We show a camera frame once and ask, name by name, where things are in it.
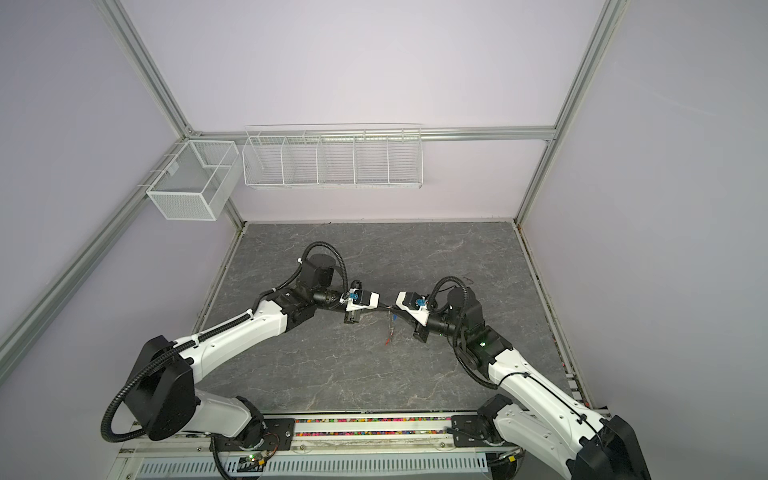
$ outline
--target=black mounting plate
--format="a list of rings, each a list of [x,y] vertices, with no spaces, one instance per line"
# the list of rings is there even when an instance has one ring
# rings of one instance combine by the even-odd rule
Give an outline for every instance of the black mounting plate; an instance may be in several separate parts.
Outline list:
[[[258,450],[272,451],[277,442],[278,450],[290,450],[291,441],[293,441],[293,427],[296,426],[295,419],[264,419],[266,431],[277,435],[265,435],[264,443],[259,445]],[[219,452],[243,452],[237,445],[234,445],[226,437],[218,436],[216,438],[216,447]]]
[[[479,415],[451,415],[451,427],[462,432],[467,432],[475,437],[485,437],[487,432],[483,432]],[[474,439],[467,435],[454,432],[453,445],[457,447],[487,447],[487,443],[482,440]],[[504,442],[500,446],[515,446],[514,443]]]

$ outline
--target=white wire shelf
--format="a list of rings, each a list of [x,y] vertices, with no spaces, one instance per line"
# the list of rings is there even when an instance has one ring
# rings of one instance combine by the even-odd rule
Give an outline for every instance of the white wire shelf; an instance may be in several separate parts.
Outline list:
[[[296,187],[421,187],[418,130],[354,131],[308,136],[260,132],[243,146],[246,185]]]

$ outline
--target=wire mesh basket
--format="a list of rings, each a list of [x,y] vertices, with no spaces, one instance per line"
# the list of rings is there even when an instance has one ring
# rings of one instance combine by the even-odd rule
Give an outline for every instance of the wire mesh basket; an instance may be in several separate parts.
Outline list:
[[[216,220],[242,174],[233,141],[189,140],[147,189],[168,220]]]
[[[245,183],[253,188],[421,187],[419,134],[249,136]]]

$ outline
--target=white wall panel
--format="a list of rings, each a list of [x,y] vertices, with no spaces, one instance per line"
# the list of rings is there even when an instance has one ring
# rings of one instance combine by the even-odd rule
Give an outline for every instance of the white wall panel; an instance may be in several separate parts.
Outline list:
[[[106,477],[120,444],[99,435],[104,409],[144,342],[189,335],[233,233],[147,204],[0,388],[3,478]],[[132,421],[123,406],[114,430]]]
[[[630,3],[523,225],[654,480],[768,469],[766,25],[765,2]]]
[[[124,0],[192,125],[553,124],[603,0]]]
[[[421,188],[252,190],[233,198],[248,221],[512,218],[545,143],[424,142]]]
[[[174,141],[90,1],[0,5],[0,336]]]

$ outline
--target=robotic arm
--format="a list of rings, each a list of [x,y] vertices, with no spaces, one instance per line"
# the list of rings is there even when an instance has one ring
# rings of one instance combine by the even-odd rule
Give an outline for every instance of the robotic arm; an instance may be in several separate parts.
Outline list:
[[[322,253],[309,257],[315,247],[327,248],[335,259]],[[401,292],[395,306],[383,306],[379,294],[363,290],[359,281],[349,288],[343,259],[328,243],[311,243],[299,262],[286,282],[261,293],[240,315],[173,342],[158,336],[144,344],[129,380],[104,414],[102,437],[123,442],[140,435],[161,440],[178,432],[204,432],[227,437],[242,450],[258,449],[268,435],[258,408],[243,397],[227,399],[195,384],[233,356],[296,328],[318,308],[344,312],[345,323],[356,323],[361,310],[394,310],[412,320],[420,341],[425,343],[430,333],[448,337],[458,362],[476,382],[505,390],[521,403],[501,395],[489,400],[478,410],[482,428],[476,438],[519,445],[564,478],[650,480],[632,428],[617,416],[603,419],[530,366],[507,339],[485,325],[480,302],[460,279],[440,280],[429,296]],[[340,288],[331,286],[334,272],[342,277]],[[435,297],[445,283],[456,287],[438,308]],[[112,432],[122,402],[141,429]],[[214,458],[218,460],[215,450]]]

